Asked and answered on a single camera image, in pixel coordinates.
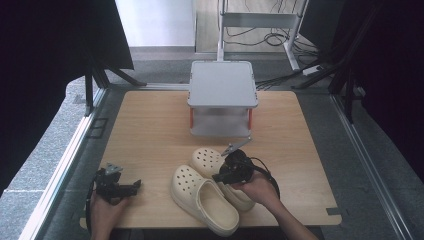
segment metal frame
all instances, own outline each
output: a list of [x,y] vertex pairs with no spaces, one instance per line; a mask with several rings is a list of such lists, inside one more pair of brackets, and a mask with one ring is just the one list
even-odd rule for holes
[[220,28],[217,61],[224,61],[224,27],[285,28],[290,29],[290,38],[288,42],[283,44],[285,52],[293,71],[300,71],[292,48],[299,32],[307,0],[302,2],[297,14],[229,13],[225,11],[226,2],[226,0],[222,0],[221,11],[219,13]]
[[343,86],[346,86],[344,112],[346,117],[349,119],[349,121],[353,123],[352,101],[354,100],[353,88],[355,84],[354,84],[354,78],[352,76],[353,72],[352,72],[351,65],[360,44],[365,38],[366,33],[371,27],[371,24],[373,23],[380,9],[383,7],[383,3],[384,3],[384,0],[371,5],[371,8],[366,18],[363,20],[363,22],[359,26],[358,32],[354,36],[352,43],[348,46],[345,55],[337,63],[335,63],[333,66],[329,67],[328,69],[322,70],[320,73],[318,73],[316,76],[312,77],[308,81],[303,82],[297,86],[293,86],[293,89],[305,89],[317,83],[318,81],[322,80],[323,78],[335,73],[333,80],[328,86],[328,91],[331,94],[337,94],[337,93],[340,93],[340,91],[343,89]]
[[87,133],[91,123],[93,122],[94,116],[98,111],[98,107],[105,94],[106,89],[99,89],[95,95],[94,105],[96,106],[94,110],[88,116],[83,117],[79,123],[76,132],[74,133],[68,147],[66,148],[61,160],[59,161],[56,170],[53,173],[49,183],[47,184],[46,189],[41,195],[40,200],[37,203],[34,211],[32,212],[28,222],[25,225],[19,239],[28,240],[35,239],[40,228],[44,224],[47,215],[50,211],[50,208],[53,205],[54,200],[56,199],[59,189],[62,186],[62,183],[69,172],[69,169],[74,162],[75,156],[78,153],[79,147],[82,144],[85,134]]
[[364,143],[362,142],[358,132],[356,131],[355,126],[345,116],[345,110],[343,109],[342,102],[340,99],[336,98],[335,95],[330,95],[330,97],[398,239],[413,240],[414,237],[412,236],[412,233],[405,222],[405,218],[397,206],[386,183],[378,173],[378,170],[375,167],[373,160],[369,155]]

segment beige clog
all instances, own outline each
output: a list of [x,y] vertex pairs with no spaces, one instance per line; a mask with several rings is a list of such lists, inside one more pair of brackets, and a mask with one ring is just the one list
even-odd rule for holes
[[[224,157],[218,151],[203,147],[193,152],[190,166],[203,177],[212,178],[212,175],[219,173],[219,168],[224,163],[224,160]],[[238,210],[248,211],[255,206],[255,202],[244,192],[235,190],[230,185],[225,185],[222,182],[217,184],[224,193],[225,198]]]
[[237,210],[224,198],[217,184],[190,166],[182,165],[175,171],[171,196],[178,206],[219,236],[228,237],[239,226]]

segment wooden board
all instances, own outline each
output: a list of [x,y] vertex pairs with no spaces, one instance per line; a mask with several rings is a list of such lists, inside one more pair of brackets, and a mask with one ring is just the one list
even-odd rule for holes
[[[179,208],[170,196],[175,169],[188,164],[199,147],[223,151],[241,139],[196,137],[190,134],[186,91],[133,91],[123,100],[107,144],[101,167],[110,162],[124,168],[121,184],[142,179],[118,227],[205,227]],[[258,92],[253,111],[252,138],[242,148],[260,158],[271,170],[281,190],[281,200],[305,225],[335,225],[336,208],[321,161],[296,95],[292,92]],[[261,205],[240,214],[240,226],[276,226]]]

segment metal bracket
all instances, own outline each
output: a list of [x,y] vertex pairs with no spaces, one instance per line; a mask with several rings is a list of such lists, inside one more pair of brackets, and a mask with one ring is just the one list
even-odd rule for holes
[[246,145],[247,143],[249,143],[250,141],[252,141],[251,137],[248,137],[246,140],[243,140],[241,142],[238,143],[230,143],[228,144],[227,149],[225,149],[225,151],[223,153],[221,153],[221,156],[226,156],[232,152],[235,152],[237,149],[241,148],[242,146]]
[[106,170],[105,175],[111,175],[111,174],[122,171],[123,168],[117,165],[113,165],[112,163],[108,163],[105,170]]

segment white panel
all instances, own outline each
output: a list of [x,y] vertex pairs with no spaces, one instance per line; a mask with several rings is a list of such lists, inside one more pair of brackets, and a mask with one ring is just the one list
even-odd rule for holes
[[116,0],[130,47],[194,46],[192,0]]
[[190,107],[255,108],[255,79],[246,61],[194,61],[191,67]]

